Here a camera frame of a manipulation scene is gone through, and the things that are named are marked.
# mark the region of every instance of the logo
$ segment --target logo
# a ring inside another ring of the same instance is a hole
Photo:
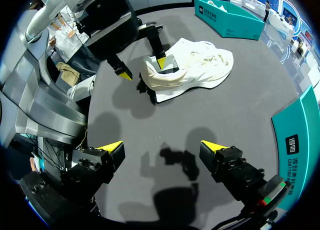
[[[289,136],[285,139],[286,154],[297,154],[299,153],[299,139],[298,135]]]

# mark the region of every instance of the teal display stand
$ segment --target teal display stand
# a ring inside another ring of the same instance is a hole
[[[292,187],[279,208],[289,210],[307,186],[320,156],[320,112],[310,86],[272,117],[279,155],[279,175]]]
[[[265,24],[258,17],[228,1],[211,0],[218,8],[208,1],[194,0],[195,15],[222,37],[259,40]],[[227,12],[219,9],[221,5]]]

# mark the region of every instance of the teal sign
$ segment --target teal sign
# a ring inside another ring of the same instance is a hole
[[[272,117],[278,146],[279,175],[292,184],[279,208],[289,210],[299,199],[320,156],[320,112],[312,86]]]

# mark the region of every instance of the white sneaker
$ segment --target white sneaker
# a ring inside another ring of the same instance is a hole
[[[165,52],[164,68],[156,57],[145,57],[141,70],[145,84],[156,94],[156,101],[175,98],[194,87],[212,89],[221,84],[234,65],[232,52],[218,49],[211,42],[192,42],[181,38]],[[161,74],[178,67],[178,71]]]
[[[223,5],[221,5],[221,7],[218,7],[218,6],[215,5],[215,3],[214,3],[213,1],[211,1],[211,0],[209,0],[207,3],[210,4],[210,5],[212,5],[212,6],[214,6],[214,7],[216,7],[217,9],[220,9],[221,11],[224,11],[225,13],[228,13],[228,11],[225,9],[225,7],[224,7]]]

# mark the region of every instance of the gray panel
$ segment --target gray panel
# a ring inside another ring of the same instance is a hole
[[[1,122],[0,122],[0,144],[7,148],[15,136],[15,124],[18,107],[12,103],[1,91]]]

